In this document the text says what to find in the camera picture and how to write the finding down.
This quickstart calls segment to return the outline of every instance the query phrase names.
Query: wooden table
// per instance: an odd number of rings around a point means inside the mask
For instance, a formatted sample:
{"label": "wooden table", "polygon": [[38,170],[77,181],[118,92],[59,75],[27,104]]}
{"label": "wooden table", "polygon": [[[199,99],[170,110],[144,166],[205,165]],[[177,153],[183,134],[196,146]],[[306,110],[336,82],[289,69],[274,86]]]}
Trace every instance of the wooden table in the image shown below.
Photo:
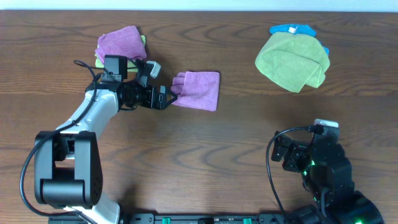
{"label": "wooden table", "polygon": [[[254,60],[270,26],[309,24],[330,49],[319,89],[285,91]],[[159,213],[278,210],[265,168],[276,130],[338,121],[356,188],[398,223],[398,14],[337,12],[0,12],[0,223],[44,223],[19,196],[35,135],[83,100],[101,34],[135,25],[170,85],[178,72],[220,71],[217,112],[139,108],[111,119],[99,140],[104,192],[124,208]],[[309,135],[292,134],[308,139]],[[285,209],[311,203],[298,174],[271,162]],[[33,164],[25,188],[33,196]],[[40,209],[53,211],[48,206]]]}

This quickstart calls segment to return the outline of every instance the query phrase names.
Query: blue cloth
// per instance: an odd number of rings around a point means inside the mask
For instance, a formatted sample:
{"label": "blue cloth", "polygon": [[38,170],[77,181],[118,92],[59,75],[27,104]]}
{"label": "blue cloth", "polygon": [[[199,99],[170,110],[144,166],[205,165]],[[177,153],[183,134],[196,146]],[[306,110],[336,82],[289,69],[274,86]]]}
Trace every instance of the blue cloth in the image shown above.
{"label": "blue cloth", "polygon": [[[271,34],[275,34],[276,32],[289,32],[290,28],[295,29],[295,32],[293,32],[293,34],[306,34],[306,35],[310,35],[312,37],[315,37],[317,34],[315,32],[315,30],[313,30],[310,26],[300,25],[300,24],[283,24],[283,25],[279,25],[279,26],[273,26],[269,29],[269,32]],[[323,47],[323,49],[325,49],[326,54],[329,56],[329,49],[326,47]]]}

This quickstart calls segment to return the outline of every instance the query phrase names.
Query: folded cloth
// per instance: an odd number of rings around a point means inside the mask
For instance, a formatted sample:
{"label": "folded cloth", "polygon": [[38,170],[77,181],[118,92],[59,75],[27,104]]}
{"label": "folded cloth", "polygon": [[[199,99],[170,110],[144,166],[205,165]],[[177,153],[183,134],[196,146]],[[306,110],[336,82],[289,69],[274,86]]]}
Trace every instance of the folded cloth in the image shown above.
{"label": "folded cloth", "polygon": [[305,84],[318,88],[330,61],[316,38],[276,32],[261,49],[255,64],[274,83],[298,93]]}
{"label": "folded cloth", "polygon": [[102,63],[106,54],[140,60],[147,57],[144,44],[135,26],[128,26],[99,37],[95,53]]}
{"label": "folded cloth", "polygon": [[[146,38],[145,38],[144,35],[141,35],[141,40],[142,40],[142,43],[143,43],[144,46],[145,46],[145,44],[146,44]],[[103,67],[104,67],[104,64],[101,62],[100,58],[98,58],[97,54],[95,54],[95,57],[96,57],[96,60],[95,60],[95,67],[97,67],[97,68],[103,68]],[[135,67],[135,65],[134,65],[132,62],[127,61],[127,68],[132,68],[132,67]],[[129,71],[129,72],[138,72],[138,69],[137,69],[137,68],[132,68],[132,69],[129,69],[128,71]]]}
{"label": "folded cloth", "polygon": [[[310,26],[300,24],[284,24],[273,26],[269,29],[269,32],[271,34],[275,34],[276,32],[290,32],[291,34],[306,34],[310,35],[311,37],[315,37],[317,34]],[[323,47],[323,49],[325,49],[326,54],[329,55],[329,49],[326,47]]]}
{"label": "folded cloth", "polygon": [[216,111],[220,74],[218,72],[180,72],[171,90],[178,95],[174,105]]}

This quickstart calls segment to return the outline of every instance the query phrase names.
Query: green tape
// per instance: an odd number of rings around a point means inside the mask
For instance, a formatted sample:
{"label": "green tape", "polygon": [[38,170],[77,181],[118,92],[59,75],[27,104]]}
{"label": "green tape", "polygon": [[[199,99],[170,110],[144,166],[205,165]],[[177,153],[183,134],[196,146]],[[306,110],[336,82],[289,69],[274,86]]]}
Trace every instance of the green tape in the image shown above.
{"label": "green tape", "polygon": [[162,219],[162,224],[171,224],[172,220],[171,218],[163,218]]}
{"label": "green tape", "polygon": [[244,218],[243,224],[251,224],[251,218]]}

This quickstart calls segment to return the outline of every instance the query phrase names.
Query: towel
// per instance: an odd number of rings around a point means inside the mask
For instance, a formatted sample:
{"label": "towel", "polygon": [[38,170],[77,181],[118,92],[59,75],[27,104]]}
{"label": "towel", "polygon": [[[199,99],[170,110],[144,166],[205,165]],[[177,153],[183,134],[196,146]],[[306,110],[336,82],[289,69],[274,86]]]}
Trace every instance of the towel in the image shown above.
{"label": "towel", "polygon": [[220,74],[218,72],[180,72],[171,90],[178,95],[174,105],[216,111]]}
{"label": "towel", "polygon": [[318,88],[330,61],[316,38],[276,32],[261,49],[255,64],[274,83],[298,93],[304,85]]}
{"label": "towel", "polygon": [[[145,46],[145,44],[146,44],[146,38],[145,38],[145,36],[144,35],[141,35],[141,40],[142,40],[142,43],[144,44],[144,46]],[[97,68],[103,68],[104,67],[104,64],[101,62],[101,60],[98,58],[98,56],[97,56],[97,54],[94,54],[94,56],[96,57],[96,60],[95,60],[95,67],[97,67]],[[130,62],[130,61],[127,61],[127,68],[132,68],[132,67],[135,67],[135,65],[132,63],[132,62]],[[132,69],[129,69],[129,70],[127,70],[128,72],[138,72],[138,69],[137,68],[132,68]]]}
{"label": "towel", "polygon": [[102,63],[106,54],[140,60],[147,57],[144,44],[135,26],[128,26],[99,37],[95,53]]}
{"label": "towel", "polygon": [[[317,34],[310,26],[300,24],[284,24],[273,26],[269,29],[269,32],[271,34],[275,34],[276,32],[290,32],[291,34],[306,34],[310,35],[311,37],[315,37]],[[325,49],[326,54],[329,56],[329,49],[326,47],[323,47],[323,49]]]}

